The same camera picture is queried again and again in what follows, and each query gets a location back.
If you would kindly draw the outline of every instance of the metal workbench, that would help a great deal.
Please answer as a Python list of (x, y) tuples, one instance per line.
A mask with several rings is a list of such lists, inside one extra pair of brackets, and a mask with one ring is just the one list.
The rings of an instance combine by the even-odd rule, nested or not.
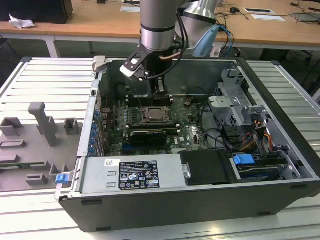
[[(47, 115), (57, 123), (71, 116), (83, 121), (94, 79), (91, 61), (33, 58), (20, 63), (0, 90), (0, 120), (14, 115), (23, 124), (35, 123), (24, 105), (28, 108), (32, 101), (43, 101)], [(319, 106), (281, 66), (261, 61), (248, 63), (320, 155)], [(260, 104), (253, 90), (249, 92)], [(274, 216), (84, 233), (55, 200), (54, 191), (0, 193), (0, 239), (320, 239), (320, 195), (300, 199)], [(150, 211), (152, 221), (157, 216)]]

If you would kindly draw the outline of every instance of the paper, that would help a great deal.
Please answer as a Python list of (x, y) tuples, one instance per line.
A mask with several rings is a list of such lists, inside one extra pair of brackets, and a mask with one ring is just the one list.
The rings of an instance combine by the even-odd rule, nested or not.
[(272, 15), (257, 15), (257, 14), (251, 14), (251, 16), (256, 20), (271, 20), (271, 21), (285, 21), (280, 16), (272, 16)]
[(32, 28), (36, 26), (32, 20), (21, 20), (11, 15), (10, 15), (9, 23), (12, 24), (15, 28), (20, 30), (22, 28)]
[(133, 13), (140, 13), (140, 7), (134, 6), (122, 6), (121, 12), (133, 12)]

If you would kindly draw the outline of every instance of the desk leg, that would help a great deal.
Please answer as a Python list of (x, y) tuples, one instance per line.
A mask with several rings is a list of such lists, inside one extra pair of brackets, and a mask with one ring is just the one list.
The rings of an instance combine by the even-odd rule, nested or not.
[(49, 36), (49, 35), (46, 36), (45, 43), (46, 43), (46, 46), (49, 50), (51, 58), (60, 58), (61, 57), (58, 49), (56, 48), (55, 38), (53, 36)]
[(91, 54), (95, 53), (95, 49), (94, 49), (94, 43), (92, 41), (88, 41), (89, 44), (89, 51)]

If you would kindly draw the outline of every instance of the black box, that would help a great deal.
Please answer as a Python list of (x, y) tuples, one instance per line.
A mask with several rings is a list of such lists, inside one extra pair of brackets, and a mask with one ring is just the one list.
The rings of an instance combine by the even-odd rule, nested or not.
[(0, 21), (10, 16), (34, 22), (65, 24), (73, 12), (71, 0), (0, 0)]

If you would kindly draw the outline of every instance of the warning label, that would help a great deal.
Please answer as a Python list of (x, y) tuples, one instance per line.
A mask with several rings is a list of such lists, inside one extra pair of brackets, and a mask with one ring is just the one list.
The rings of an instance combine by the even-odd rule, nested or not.
[(160, 188), (157, 161), (120, 162), (120, 190), (154, 188)]

